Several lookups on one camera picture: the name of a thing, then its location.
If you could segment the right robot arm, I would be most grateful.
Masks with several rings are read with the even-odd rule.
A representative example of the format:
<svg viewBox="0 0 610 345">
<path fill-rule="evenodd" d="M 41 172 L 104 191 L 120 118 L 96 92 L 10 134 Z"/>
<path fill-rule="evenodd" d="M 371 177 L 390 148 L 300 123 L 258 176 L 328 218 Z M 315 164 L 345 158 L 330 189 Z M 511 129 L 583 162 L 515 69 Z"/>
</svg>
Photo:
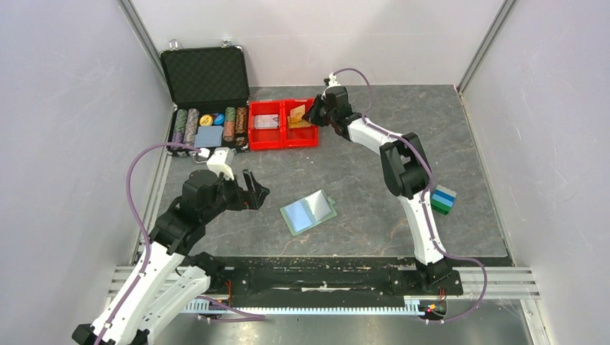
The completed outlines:
<svg viewBox="0 0 610 345">
<path fill-rule="evenodd" d="M 403 207 L 414 241 L 416 286 L 434 293 L 452 267 L 432 215 L 432 171 L 419 137 L 398 134 L 352 110 L 347 89 L 330 86 L 317 95 L 303 119 L 318 127 L 331 126 L 344 139 L 379 154 L 383 180 Z"/>
</svg>

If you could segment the tan brown credit card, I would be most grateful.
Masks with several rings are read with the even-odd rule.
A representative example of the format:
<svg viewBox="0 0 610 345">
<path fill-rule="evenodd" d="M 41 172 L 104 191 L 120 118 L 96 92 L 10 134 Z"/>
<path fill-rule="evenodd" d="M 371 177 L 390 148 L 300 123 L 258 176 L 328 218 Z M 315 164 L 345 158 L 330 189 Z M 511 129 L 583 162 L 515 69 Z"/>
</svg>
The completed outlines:
<svg viewBox="0 0 610 345">
<path fill-rule="evenodd" d="M 297 124 L 302 121 L 304 114 L 306 113 L 306 107 L 304 104 L 297 106 L 290 110 L 289 112 L 289 123 Z"/>
</svg>

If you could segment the green card holder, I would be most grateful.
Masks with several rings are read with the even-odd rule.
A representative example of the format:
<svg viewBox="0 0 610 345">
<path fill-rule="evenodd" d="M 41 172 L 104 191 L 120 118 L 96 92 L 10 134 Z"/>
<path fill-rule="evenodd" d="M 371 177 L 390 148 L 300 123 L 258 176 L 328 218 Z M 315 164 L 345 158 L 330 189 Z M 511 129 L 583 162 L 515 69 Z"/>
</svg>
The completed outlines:
<svg viewBox="0 0 610 345">
<path fill-rule="evenodd" d="M 280 208 L 292 236 L 318 226 L 337 216 L 335 201 L 322 189 Z"/>
</svg>

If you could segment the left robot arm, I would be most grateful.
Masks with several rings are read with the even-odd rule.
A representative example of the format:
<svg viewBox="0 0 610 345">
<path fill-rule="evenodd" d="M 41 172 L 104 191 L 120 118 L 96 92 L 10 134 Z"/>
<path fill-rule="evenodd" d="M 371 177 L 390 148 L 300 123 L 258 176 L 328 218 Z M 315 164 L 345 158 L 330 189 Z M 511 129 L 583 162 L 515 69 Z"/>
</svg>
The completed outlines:
<svg viewBox="0 0 610 345">
<path fill-rule="evenodd" d="M 197 170 L 181 195 L 158 217 L 142 256 L 104 312 L 80 324 L 77 344 L 152 344 L 197 296 L 219 292 L 226 283 L 224 264 L 206 252 L 188 254 L 206 225 L 225 211 L 258 210 L 269 195 L 250 170 L 245 188 L 232 174 Z"/>
</svg>

